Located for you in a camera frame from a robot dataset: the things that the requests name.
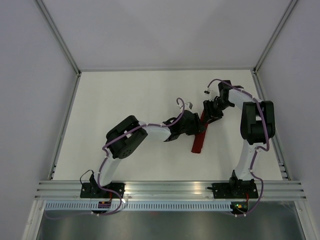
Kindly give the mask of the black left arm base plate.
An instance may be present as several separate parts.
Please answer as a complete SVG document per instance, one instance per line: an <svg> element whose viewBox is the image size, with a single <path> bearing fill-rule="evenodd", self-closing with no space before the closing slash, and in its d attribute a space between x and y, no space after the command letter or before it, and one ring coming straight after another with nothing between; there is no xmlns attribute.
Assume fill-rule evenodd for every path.
<svg viewBox="0 0 320 240"><path fill-rule="evenodd" d="M119 199L125 193L125 183L111 182L104 186L108 191L100 189L98 186L93 187L91 183L86 182L81 186L81 199Z"/></svg>

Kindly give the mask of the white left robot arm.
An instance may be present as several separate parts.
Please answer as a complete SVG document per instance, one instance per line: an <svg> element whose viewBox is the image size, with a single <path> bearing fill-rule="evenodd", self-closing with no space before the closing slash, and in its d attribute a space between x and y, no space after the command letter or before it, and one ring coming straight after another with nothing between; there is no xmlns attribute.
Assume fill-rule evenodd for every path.
<svg viewBox="0 0 320 240"><path fill-rule="evenodd" d="M197 113L183 110L178 117L156 124L138 121L130 115L106 134L102 150L105 158L98 171L92 172L88 183L81 183L81 192L104 198L108 195L112 178L121 160L128 158L147 139L156 137L161 142L171 142L180 135L196 136L205 132L207 125Z"/></svg>

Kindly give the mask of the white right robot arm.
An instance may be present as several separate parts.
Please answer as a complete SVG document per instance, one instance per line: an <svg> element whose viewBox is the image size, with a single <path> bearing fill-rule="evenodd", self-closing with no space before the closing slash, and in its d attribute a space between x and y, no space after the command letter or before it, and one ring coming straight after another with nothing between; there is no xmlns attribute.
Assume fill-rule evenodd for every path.
<svg viewBox="0 0 320 240"><path fill-rule="evenodd" d="M259 151L269 151L270 139L276 133L274 103L255 98L242 86L229 80L218 81L219 95L203 102L203 123L211 124L223 117L223 111L238 107L241 110L240 135L243 139L241 155L228 183L214 183L215 198L241 198L246 194L257 198L258 191L253 175Z"/></svg>

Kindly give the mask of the dark red cloth napkin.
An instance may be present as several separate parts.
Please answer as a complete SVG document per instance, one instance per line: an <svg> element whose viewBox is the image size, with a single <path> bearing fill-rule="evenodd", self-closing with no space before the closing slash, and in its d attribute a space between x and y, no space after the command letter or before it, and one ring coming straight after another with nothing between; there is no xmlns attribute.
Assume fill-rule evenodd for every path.
<svg viewBox="0 0 320 240"><path fill-rule="evenodd" d="M194 141L191 149L191 152L193 154L200 154L202 152L208 124L204 123L203 126L204 126L204 131L199 134L196 134L194 137Z"/></svg>

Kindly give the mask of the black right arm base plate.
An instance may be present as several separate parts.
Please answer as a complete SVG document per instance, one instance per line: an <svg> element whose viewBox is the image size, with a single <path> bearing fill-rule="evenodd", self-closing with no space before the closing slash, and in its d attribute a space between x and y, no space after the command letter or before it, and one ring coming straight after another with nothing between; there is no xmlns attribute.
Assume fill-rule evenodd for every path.
<svg viewBox="0 0 320 240"><path fill-rule="evenodd" d="M240 184L232 186L230 183L213 183L206 188L213 194L214 199L258 199L257 186L253 184Z"/></svg>

